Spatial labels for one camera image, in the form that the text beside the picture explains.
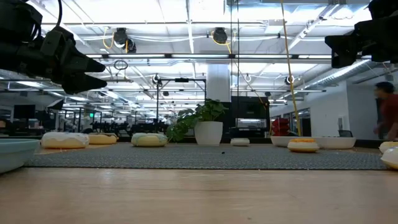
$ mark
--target green plant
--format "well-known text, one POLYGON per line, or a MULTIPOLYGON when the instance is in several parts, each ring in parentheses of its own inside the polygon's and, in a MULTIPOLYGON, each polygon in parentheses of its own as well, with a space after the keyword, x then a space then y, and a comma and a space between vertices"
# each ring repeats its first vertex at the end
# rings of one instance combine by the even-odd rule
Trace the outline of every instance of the green plant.
POLYGON ((197 105, 195 110, 181 110, 177 115, 177 122, 167 128, 166 135, 169 140, 181 141, 184 135, 197 125, 197 122, 215 121, 227 110, 217 100, 206 99, 205 104, 197 105))

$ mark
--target person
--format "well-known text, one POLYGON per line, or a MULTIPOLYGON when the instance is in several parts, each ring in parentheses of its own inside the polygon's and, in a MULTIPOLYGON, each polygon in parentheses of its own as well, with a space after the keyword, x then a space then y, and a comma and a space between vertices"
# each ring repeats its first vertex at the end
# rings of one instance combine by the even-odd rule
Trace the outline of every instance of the person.
POLYGON ((374 133, 378 134, 381 128, 388 130, 387 139, 398 138, 398 95, 394 94, 395 87, 389 82, 376 84, 375 95, 382 100, 380 112, 382 122, 375 128, 374 133))

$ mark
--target red shirt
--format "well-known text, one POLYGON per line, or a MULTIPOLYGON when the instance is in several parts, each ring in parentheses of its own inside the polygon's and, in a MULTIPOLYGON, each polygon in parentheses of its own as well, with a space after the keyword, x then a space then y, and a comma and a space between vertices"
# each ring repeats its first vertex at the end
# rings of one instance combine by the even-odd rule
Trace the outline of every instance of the red shirt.
POLYGON ((398 123, 398 95, 391 94, 385 99, 380 107, 380 111, 383 115, 384 127, 390 130, 394 123, 398 123))

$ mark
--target computer monitor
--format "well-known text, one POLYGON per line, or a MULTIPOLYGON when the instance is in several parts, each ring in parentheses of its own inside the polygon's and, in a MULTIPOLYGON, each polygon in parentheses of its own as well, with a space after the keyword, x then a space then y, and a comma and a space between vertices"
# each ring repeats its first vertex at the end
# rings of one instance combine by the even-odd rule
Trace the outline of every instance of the computer monitor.
POLYGON ((258 97, 232 96, 232 117, 269 120, 268 97, 261 97, 261 100, 264 105, 258 97))
POLYGON ((14 105, 14 118, 29 119, 35 118, 36 105, 14 105))

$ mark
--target white frosted donut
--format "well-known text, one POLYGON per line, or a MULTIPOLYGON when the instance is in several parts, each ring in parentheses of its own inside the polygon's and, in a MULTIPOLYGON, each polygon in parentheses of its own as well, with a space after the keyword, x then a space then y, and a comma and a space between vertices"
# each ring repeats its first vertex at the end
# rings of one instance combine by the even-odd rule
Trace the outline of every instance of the white frosted donut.
POLYGON ((390 149, 392 147, 397 147, 397 146, 398 146, 398 141, 397 142, 383 142, 383 143, 381 143, 379 149, 380 149, 381 153, 384 153, 388 149, 390 149))
POLYGON ((318 144, 313 139, 293 139, 290 140, 287 148, 292 152, 317 152, 318 144))
POLYGON ((398 147, 386 150, 381 157, 381 161, 387 166, 398 170, 398 147))
POLYGON ((234 138, 231 140, 232 146, 249 146, 250 140, 246 138, 234 138))
POLYGON ((139 147, 161 147, 167 144, 167 137, 164 134, 136 133, 132 136, 131 143, 139 147))
POLYGON ((82 133, 45 133, 41 144, 45 149, 84 149, 88 146, 89 138, 82 133))
POLYGON ((90 133, 90 144, 116 144, 118 137, 114 133, 90 133))

